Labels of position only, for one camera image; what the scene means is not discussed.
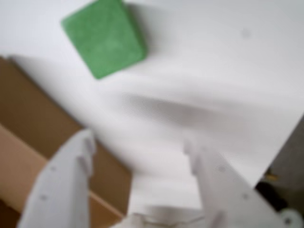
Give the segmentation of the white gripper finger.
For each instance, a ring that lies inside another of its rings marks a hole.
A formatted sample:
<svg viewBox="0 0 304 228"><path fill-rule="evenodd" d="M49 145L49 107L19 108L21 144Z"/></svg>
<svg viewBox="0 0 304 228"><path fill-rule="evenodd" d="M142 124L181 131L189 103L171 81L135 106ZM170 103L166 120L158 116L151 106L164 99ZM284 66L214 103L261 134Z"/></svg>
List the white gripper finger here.
<svg viewBox="0 0 304 228"><path fill-rule="evenodd" d="M186 139L208 228L285 228L275 210L217 151Z"/></svg>
<svg viewBox="0 0 304 228"><path fill-rule="evenodd" d="M88 182L95 152L94 134L89 129L61 145L36 178L18 227L90 227Z"/></svg>

